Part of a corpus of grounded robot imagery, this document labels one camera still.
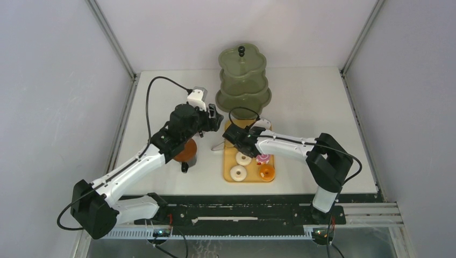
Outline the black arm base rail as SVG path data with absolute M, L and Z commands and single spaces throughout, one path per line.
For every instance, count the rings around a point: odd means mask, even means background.
M 341 206 L 332 213 L 312 207 L 313 195 L 162 195 L 146 224 L 170 223 L 185 236 L 274 237 L 303 235 L 304 228 L 346 224 Z

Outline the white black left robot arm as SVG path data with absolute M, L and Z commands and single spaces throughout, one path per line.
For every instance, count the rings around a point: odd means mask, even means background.
M 169 121 L 136 156 L 90 183 L 80 180 L 74 185 L 70 214 L 93 239 L 128 221 L 149 218 L 155 224 L 164 223 L 168 210 L 153 197 L 121 200 L 121 196 L 148 173 L 181 154 L 193 136 L 218 131 L 222 121 L 214 104 L 205 111 L 189 103 L 176 106 Z

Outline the orange glazed donut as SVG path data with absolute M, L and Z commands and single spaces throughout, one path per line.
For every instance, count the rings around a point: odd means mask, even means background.
M 270 164 L 262 164 L 259 167 L 258 175 L 264 182 L 271 182 L 275 178 L 275 168 Z

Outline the black metal food tongs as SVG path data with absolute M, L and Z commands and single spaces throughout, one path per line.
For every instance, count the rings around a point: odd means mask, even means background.
M 214 146 L 211 147 L 211 151 L 216 152 L 216 151 L 221 151 L 225 148 L 225 141 L 222 141 L 218 144 L 215 144 Z

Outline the green three-tier dessert stand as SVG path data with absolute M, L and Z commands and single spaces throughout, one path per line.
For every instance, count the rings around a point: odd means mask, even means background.
M 218 57 L 220 89 L 217 107 L 236 119 L 254 119 L 262 113 L 272 93 L 266 77 L 266 57 L 254 44 L 240 44 L 222 51 Z

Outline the white glazed donut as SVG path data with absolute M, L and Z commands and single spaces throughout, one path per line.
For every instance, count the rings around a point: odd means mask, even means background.
M 249 156 L 247 156 L 247 155 L 245 155 L 245 154 L 243 154 L 241 152 L 238 152 L 236 154 L 235 159 L 236 159 L 236 162 L 237 162 L 238 165 L 244 166 L 244 167 L 249 165 L 252 162 L 252 158 L 251 157 L 249 157 Z

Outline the yellow serving tray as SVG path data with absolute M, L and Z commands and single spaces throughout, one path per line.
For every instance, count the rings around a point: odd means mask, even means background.
M 270 183 L 264 182 L 260 179 L 258 175 L 259 165 L 256 164 L 255 158 L 252 158 L 252 162 L 245 166 L 247 170 L 247 177 L 242 182 L 235 182 L 232 180 L 230 176 L 230 169 L 234 166 L 237 166 L 236 162 L 236 154 L 238 151 L 234 148 L 234 146 L 225 140 L 225 148 L 223 149 L 223 177 L 227 182 L 230 183 Z M 271 155 L 271 161 L 269 162 L 270 165 L 274 166 L 275 168 L 275 158 Z

